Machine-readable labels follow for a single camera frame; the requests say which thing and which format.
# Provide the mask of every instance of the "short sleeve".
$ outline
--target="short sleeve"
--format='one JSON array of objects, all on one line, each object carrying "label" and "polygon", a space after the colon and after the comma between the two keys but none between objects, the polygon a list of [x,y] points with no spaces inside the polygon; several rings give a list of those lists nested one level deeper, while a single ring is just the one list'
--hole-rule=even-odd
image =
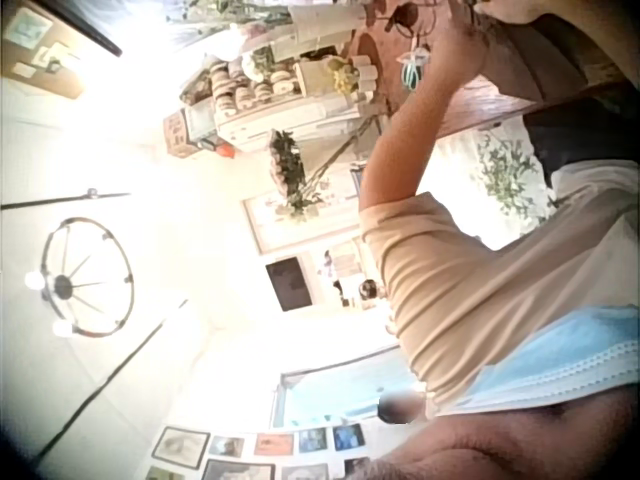
[{"label": "short sleeve", "polygon": [[360,213],[360,224],[387,287],[399,335],[434,308],[455,308],[440,300],[495,255],[461,232],[429,193],[368,208]]}]

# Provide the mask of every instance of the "television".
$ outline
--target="television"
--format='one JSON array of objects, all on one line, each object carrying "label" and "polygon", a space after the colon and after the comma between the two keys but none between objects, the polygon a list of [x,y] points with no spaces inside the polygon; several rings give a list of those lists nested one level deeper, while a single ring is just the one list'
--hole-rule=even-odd
[{"label": "television", "polygon": [[280,260],[266,267],[283,312],[313,304],[300,262],[296,257]]}]

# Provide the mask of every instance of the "white cabinet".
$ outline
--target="white cabinet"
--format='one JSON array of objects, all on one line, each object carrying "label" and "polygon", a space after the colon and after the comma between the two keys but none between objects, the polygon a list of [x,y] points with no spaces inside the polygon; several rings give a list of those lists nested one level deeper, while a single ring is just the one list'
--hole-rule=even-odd
[{"label": "white cabinet", "polygon": [[366,116],[350,97],[331,93],[322,97],[292,95],[230,118],[216,117],[218,135],[238,150],[252,152],[268,146],[272,129],[291,132],[297,140],[326,138],[353,131],[355,120]]}]

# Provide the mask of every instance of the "picture frame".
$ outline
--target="picture frame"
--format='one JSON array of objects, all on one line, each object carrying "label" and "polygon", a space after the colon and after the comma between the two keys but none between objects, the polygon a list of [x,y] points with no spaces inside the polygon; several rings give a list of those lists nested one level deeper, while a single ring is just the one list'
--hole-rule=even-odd
[{"label": "picture frame", "polygon": [[30,8],[20,7],[5,29],[2,38],[28,50],[42,41],[53,22]]},{"label": "picture frame", "polygon": [[344,235],[357,234],[358,192],[349,171],[349,165],[336,166],[323,177],[319,193],[324,203],[316,205],[317,215],[305,222],[292,220],[278,213],[283,198],[277,190],[243,200],[249,227],[256,247],[262,256],[295,254],[309,244]]},{"label": "picture frame", "polygon": [[359,423],[333,427],[333,441],[337,452],[365,445],[364,434]]},{"label": "picture frame", "polygon": [[319,452],[321,450],[326,450],[327,448],[326,428],[312,428],[310,430],[300,430],[298,432],[298,452]]},{"label": "picture frame", "polygon": [[185,476],[153,465],[147,472],[145,480],[185,480]]},{"label": "picture frame", "polygon": [[259,433],[254,453],[262,456],[293,455],[293,434]]},{"label": "picture frame", "polygon": [[276,466],[270,463],[228,462],[210,459],[202,480],[275,480]]},{"label": "picture frame", "polygon": [[329,465],[292,465],[282,467],[282,480],[329,480]]},{"label": "picture frame", "polygon": [[344,461],[344,476],[353,475],[371,462],[369,457],[348,458]]},{"label": "picture frame", "polygon": [[214,436],[209,445],[209,455],[240,458],[244,447],[244,438]]},{"label": "picture frame", "polygon": [[157,460],[198,470],[210,433],[165,427],[151,456]]}]

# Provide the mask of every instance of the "wire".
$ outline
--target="wire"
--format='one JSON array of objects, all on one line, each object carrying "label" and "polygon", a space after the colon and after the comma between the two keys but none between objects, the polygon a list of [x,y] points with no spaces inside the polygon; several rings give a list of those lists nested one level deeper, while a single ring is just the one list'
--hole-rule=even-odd
[{"label": "wire", "polygon": [[[178,310],[180,310],[182,307],[184,307],[187,304],[188,301],[189,301],[189,299],[184,299],[182,301],[182,303],[180,304],[180,306],[178,307]],[[31,464],[33,465],[33,467],[37,467],[38,465],[40,465],[42,460],[44,460],[44,457],[46,457],[47,454],[51,450],[53,450],[53,447],[55,447],[57,445],[57,443],[62,439],[64,434],[69,431],[69,429],[72,427],[72,425],[75,423],[75,421],[80,417],[82,412],[84,412],[86,410],[86,408],[89,405],[91,405],[91,402],[93,402],[98,397],[98,395],[100,395],[102,393],[102,391],[113,381],[114,378],[116,378],[116,376],[122,371],[122,369],[127,366],[127,364],[133,359],[133,357],[135,357],[138,354],[138,352],[140,352],[140,350],[142,350],[144,348],[144,346],[147,343],[149,343],[149,341],[155,336],[156,333],[158,333],[160,331],[160,329],[164,326],[165,322],[168,319],[169,319],[169,317],[164,318],[158,324],[158,326],[156,328],[154,328],[149,335],[147,335],[147,338],[145,338],[142,341],[142,343],[140,345],[138,345],[138,347],[133,352],[131,352],[127,356],[127,358],[125,358],[122,361],[122,363],[120,363],[120,365],[118,365],[115,368],[115,370],[111,373],[111,375],[109,375],[109,377],[105,380],[105,382],[102,385],[100,385],[100,387],[98,387],[91,395],[89,395],[85,399],[84,402],[82,402],[82,404],[73,413],[73,415],[71,415],[69,420],[67,420],[67,423],[64,424],[62,429],[49,441],[49,443],[47,443],[44,446],[44,448],[42,450],[40,450],[40,453],[38,453],[38,455],[36,455],[34,457],[34,459],[31,461]]]}]

